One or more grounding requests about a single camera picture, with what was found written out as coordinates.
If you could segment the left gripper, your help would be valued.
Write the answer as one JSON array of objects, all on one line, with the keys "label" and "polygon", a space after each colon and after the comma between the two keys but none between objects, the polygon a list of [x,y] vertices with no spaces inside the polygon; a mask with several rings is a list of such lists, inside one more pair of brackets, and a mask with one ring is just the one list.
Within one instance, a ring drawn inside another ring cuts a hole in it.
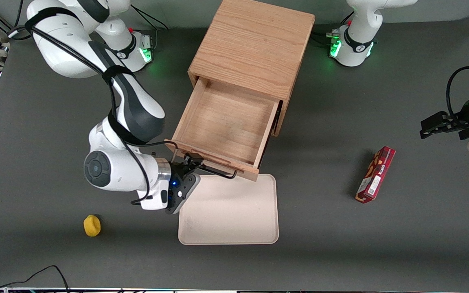
[{"label": "left gripper", "polygon": [[451,107],[450,93],[446,94],[448,112],[437,112],[421,121],[420,138],[426,139],[431,135],[458,131],[460,140],[469,138],[469,100],[465,102],[459,112],[454,113]]}]

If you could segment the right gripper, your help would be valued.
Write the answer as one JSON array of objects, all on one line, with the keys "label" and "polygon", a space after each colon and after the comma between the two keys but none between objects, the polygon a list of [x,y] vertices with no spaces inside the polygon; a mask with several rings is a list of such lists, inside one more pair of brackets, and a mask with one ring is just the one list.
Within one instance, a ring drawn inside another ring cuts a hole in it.
[{"label": "right gripper", "polygon": [[197,156],[196,153],[186,153],[184,155],[184,164],[191,165],[192,174],[184,177],[175,175],[171,178],[168,189],[168,204],[164,210],[166,214],[173,215],[179,213],[186,200],[190,198],[200,182],[200,175],[193,172],[202,167],[203,161],[203,157]]}]

